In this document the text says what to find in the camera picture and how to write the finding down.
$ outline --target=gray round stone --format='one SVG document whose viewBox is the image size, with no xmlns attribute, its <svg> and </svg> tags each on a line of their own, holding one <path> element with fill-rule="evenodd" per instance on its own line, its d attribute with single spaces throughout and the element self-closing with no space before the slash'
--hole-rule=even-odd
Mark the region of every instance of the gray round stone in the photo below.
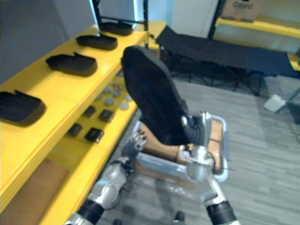
<svg viewBox="0 0 300 225">
<path fill-rule="evenodd" d="M 127 110 L 127 109 L 129 109 L 128 102 L 122 102 L 121 105 L 120 105 L 120 109 L 121 110 Z"/>
<path fill-rule="evenodd" d="M 111 92 L 111 88 L 110 87 L 105 87 L 102 91 L 102 94 L 109 94 Z"/>
<path fill-rule="evenodd" d="M 119 90 L 113 90 L 112 96 L 113 96 L 114 98 L 117 98 L 117 97 L 119 97 L 120 95 L 121 95 L 121 92 L 120 92 Z"/>
<path fill-rule="evenodd" d="M 125 95 L 125 100 L 130 102 L 130 101 L 132 101 L 132 98 L 129 94 L 127 94 L 127 95 Z"/>
<path fill-rule="evenodd" d="M 109 97 L 109 98 L 105 99 L 105 101 L 104 101 L 104 104 L 105 104 L 106 106 L 113 105 L 113 103 L 114 103 L 114 100 L 113 100 L 112 97 Z"/>
</svg>

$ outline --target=wall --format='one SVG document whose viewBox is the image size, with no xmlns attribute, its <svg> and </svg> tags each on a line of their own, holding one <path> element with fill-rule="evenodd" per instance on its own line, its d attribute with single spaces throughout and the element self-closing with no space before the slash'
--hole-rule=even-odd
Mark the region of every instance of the wall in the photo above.
<svg viewBox="0 0 300 225">
<path fill-rule="evenodd" d="M 1 83 L 94 23 L 88 0 L 2 0 Z"/>
<path fill-rule="evenodd" d="M 143 1 L 134 0 L 136 3 L 137 17 L 143 19 Z M 174 0 L 149 0 L 149 20 L 166 21 L 172 24 Z"/>
<path fill-rule="evenodd" d="M 102 16 L 135 19 L 133 0 L 101 0 L 99 9 Z"/>
<path fill-rule="evenodd" d="M 206 38 L 218 0 L 174 0 L 172 28 L 180 34 Z"/>
</svg>

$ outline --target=black cot fabric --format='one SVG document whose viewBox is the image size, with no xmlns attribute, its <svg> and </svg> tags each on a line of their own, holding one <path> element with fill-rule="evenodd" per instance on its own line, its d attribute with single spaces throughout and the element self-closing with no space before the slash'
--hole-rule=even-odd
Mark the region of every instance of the black cot fabric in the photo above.
<svg viewBox="0 0 300 225">
<path fill-rule="evenodd" d="M 295 73 L 285 52 L 177 34 L 168 26 L 156 42 L 174 54 L 194 60 L 273 75 L 292 76 Z"/>
</svg>

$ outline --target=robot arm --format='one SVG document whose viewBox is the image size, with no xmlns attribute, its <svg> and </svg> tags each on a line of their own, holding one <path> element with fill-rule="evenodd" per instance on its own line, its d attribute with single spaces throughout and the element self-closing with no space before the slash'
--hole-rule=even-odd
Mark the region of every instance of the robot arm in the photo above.
<svg viewBox="0 0 300 225">
<path fill-rule="evenodd" d="M 65 225 L 95 225 L 103 212 L 118 200 L 120 190 L 132 173 L 135 158 L 147 143 L 142 131 L 133 134 L 122 150 L 122 156 L 112 162 L 94 184 L 87 199 Z"/>
<path fill-rule="evenodd" d="M 206 207 L 213 225 L 240 225 L 217 179 L 212 173 L 208 144 L 211 133 L 211 115 L 203 112 L 198 124 L 202 130 L 200 145 L 194 145 L 188 157 L 187 176 L 201 183 L 200 199 Z"/>
</svg>

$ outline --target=cable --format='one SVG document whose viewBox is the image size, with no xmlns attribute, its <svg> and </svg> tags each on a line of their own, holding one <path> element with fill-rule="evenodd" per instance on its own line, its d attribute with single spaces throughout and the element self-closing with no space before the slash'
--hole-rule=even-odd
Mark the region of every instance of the cable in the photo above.
<svg viewBox="0 0 300 225">
<path fill-rule="evenodd" d="M 209 151 L 208 153 L 211 155 L 211 158 L 212 158 L 212 160 L 214 161 L 212 173 L 213 173 L 213 174 L 216 174 L 216 159 L 215 159 L 215 157 L 213 156 L 213 154 L 212 154 L 210 151 Z"/>
</svg>

